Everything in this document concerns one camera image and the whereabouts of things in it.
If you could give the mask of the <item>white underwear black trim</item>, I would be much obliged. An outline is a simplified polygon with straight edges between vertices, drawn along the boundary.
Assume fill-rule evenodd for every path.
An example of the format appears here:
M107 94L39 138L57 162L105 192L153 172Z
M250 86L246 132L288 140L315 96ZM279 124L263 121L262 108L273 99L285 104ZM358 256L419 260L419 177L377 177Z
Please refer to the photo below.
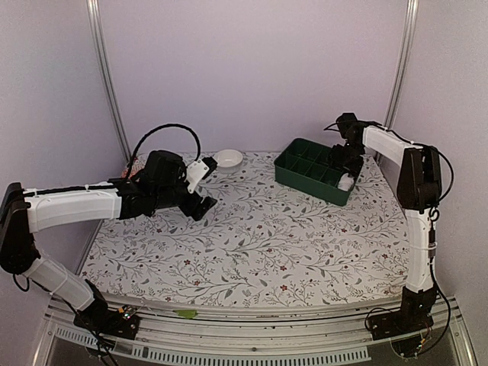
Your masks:
M355 183L355 179L349 173L345 173L340 179L337 184L337 188L341 191L350 191L352 189L353 184Z

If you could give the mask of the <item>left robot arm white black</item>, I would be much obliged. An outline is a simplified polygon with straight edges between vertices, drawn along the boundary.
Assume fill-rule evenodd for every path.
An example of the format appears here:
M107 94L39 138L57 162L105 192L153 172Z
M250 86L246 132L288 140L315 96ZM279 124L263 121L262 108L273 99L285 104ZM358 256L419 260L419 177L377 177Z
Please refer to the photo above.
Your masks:
M34 244L34 234L70 223L151 217L157 210L173 207L199 221L217 201L201 197L196 187L216 168L212 157L186 165L181 156L157 150L135 175L97 185L39 191L11 183L1 205L1 267L63 298L96 330L108 330L113 314L100 292L42 255Z

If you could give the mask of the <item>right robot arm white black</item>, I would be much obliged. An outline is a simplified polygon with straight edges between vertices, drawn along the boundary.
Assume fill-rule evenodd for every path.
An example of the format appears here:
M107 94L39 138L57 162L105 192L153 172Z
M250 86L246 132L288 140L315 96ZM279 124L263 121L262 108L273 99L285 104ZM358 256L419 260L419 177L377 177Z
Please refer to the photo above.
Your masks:
M435 221L447 195L442 191L440 163L445 156L434 146L408 140L377 122L359 120L353 113L340 115L333 125L345 141L332 148L332 161L341 168L358 174L359 159L366 149L400 168L396 196L408 226L409 270L394 325L400 332L411 332L428 316L438 294Z

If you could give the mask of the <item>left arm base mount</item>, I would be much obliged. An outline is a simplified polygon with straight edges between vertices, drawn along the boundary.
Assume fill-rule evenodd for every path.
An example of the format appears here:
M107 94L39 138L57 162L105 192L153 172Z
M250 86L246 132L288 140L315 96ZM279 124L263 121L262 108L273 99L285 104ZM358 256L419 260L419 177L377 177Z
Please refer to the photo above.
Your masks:
M118 310L109 310L105 302L96 300L86 309L78 311L73 323L97 335L134 340L140 327L140 317L127 316L125 312L120 313Z

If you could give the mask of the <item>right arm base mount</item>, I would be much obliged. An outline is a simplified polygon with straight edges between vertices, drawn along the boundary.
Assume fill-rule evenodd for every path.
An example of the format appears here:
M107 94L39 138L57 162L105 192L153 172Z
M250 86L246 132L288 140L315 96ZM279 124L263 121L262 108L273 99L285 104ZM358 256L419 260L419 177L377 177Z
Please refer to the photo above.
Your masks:
M432 333L433 319L428 314L408 317L400 310L375 307L369 311L364 327L374 341L389 339L393 351L401 358L416 358Z

